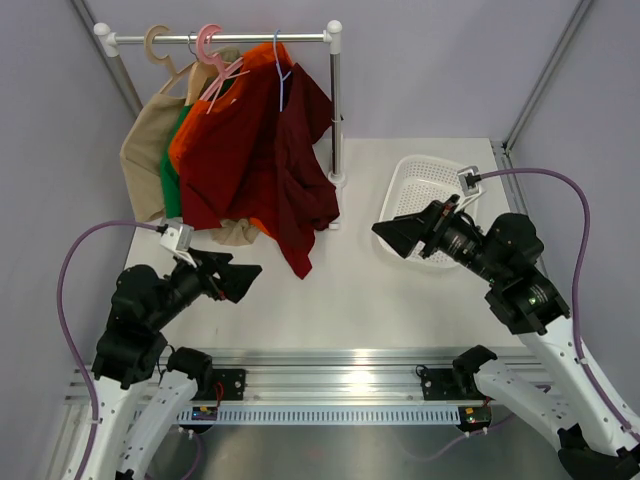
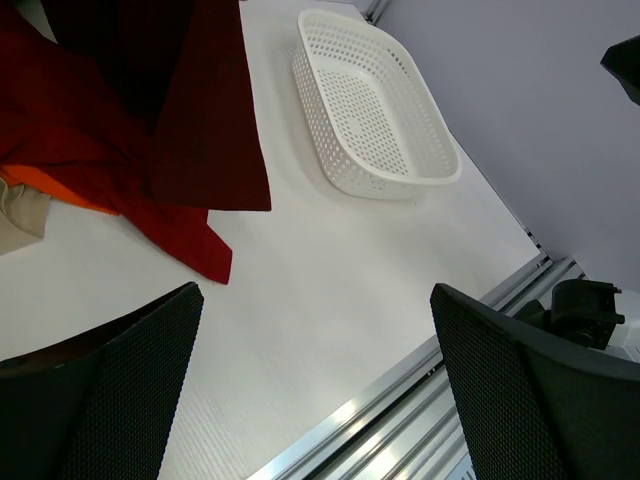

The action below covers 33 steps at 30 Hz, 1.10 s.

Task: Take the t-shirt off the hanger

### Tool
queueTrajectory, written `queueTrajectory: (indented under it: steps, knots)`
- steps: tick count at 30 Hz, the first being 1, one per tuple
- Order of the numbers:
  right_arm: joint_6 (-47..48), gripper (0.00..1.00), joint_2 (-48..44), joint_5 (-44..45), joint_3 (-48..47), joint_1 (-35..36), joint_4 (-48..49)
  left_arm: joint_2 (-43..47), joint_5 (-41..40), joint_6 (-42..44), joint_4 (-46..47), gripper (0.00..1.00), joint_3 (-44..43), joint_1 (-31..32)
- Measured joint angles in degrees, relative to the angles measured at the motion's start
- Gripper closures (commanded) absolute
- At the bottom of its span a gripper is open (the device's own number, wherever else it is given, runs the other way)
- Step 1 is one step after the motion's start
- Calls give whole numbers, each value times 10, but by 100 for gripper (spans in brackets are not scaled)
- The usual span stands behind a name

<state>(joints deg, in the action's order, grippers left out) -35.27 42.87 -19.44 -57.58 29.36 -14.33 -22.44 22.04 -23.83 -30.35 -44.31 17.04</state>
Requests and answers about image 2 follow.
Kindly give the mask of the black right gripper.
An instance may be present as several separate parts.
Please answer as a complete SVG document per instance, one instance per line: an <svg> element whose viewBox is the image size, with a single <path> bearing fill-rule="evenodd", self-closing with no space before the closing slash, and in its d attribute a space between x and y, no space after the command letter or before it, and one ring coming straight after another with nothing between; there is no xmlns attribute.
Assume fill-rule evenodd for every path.
<svg viewBox="0 0 640 480"><path fill-rule="evenodd" d="M640 104L640 36L609 47L600 65L621 85L628 98Z"/></svg>

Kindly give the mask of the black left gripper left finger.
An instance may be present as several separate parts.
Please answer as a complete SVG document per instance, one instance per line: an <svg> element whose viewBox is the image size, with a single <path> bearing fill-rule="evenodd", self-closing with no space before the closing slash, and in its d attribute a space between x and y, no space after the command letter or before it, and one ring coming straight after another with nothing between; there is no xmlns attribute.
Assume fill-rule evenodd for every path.
<svg viewBox="0 0 640 480"><path fill-rule="evenodd" d="M2 361L2 478L157 478L203 304L189 282Z"/></svg>

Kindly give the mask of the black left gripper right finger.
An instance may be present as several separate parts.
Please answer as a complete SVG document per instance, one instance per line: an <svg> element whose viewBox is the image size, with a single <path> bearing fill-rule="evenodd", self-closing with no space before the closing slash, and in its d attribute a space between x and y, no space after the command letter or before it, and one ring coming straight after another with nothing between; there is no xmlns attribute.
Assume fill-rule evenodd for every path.
<svg viewBox="0 0 640 480"><path fill-rule="evenodd" d="M636 479L639 365L439 283L437 340L479 479Z"/></svg>

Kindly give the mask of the dark maroon t shirt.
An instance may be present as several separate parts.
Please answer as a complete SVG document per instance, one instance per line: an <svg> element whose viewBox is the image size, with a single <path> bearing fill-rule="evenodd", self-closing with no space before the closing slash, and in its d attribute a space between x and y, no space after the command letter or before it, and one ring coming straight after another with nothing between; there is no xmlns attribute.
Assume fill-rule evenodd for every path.
<svg viewBox="0 0 640 480"><path fill-rule="evenodd" d="M62 46L91 57L151 137L145 189L159 202L268 211L237 1L45 1Z"/></svg>

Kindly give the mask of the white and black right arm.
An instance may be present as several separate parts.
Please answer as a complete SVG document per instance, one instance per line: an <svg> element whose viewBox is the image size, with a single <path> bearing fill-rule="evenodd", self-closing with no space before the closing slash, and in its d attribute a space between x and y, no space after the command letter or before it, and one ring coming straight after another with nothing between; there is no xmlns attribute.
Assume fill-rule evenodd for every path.
<svg viewBox="0 0 640 480"><path fill-rule="evenodd" d="M638 104L639 37L609 47L600 64ZM548 309L540 301L531 300L514 317L583 347L637 363L639 320L626 320L616 310L616 296L621 293L611 283L564 280L553 287Z"/></svg>

